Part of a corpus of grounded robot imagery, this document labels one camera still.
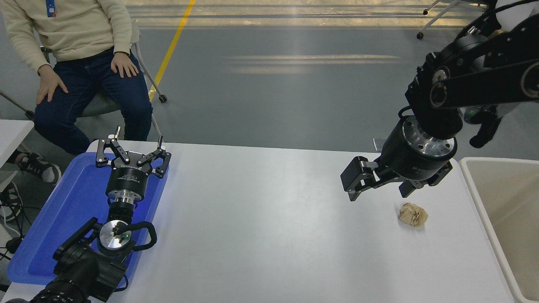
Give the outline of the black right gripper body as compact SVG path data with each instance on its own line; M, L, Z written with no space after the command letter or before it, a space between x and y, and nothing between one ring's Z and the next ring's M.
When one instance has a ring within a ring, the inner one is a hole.
M430 136L417 119L400 119L376 159L380 180L439 184L447 175L447 140Z

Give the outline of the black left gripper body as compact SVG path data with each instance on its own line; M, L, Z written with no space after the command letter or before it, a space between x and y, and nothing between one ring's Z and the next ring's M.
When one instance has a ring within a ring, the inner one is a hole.
M142 167L137 165L143 154L132 151L128 151L127 154L127 158L130 159L128 164L125 164L121 157L113 160L105 194L115 194L123 190L135 192L135 194L146 194L151 166L149 164Z

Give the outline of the seated person's right hand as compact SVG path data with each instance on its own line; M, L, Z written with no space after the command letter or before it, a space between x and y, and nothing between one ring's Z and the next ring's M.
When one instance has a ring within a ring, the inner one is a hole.
M51 65L45 64L38 68L40 77L39 89L35 98L35 104L40 105L43 101L51 102L56 90L59 88L65 94L69 93L66 85Z

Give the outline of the seated person's left hand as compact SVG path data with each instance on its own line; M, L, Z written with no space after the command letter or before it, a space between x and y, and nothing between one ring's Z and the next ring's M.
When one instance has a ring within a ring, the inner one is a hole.
M129 55L122 52L114 53L110 68L121 78L135 77L140 73L136 65L131 61Z

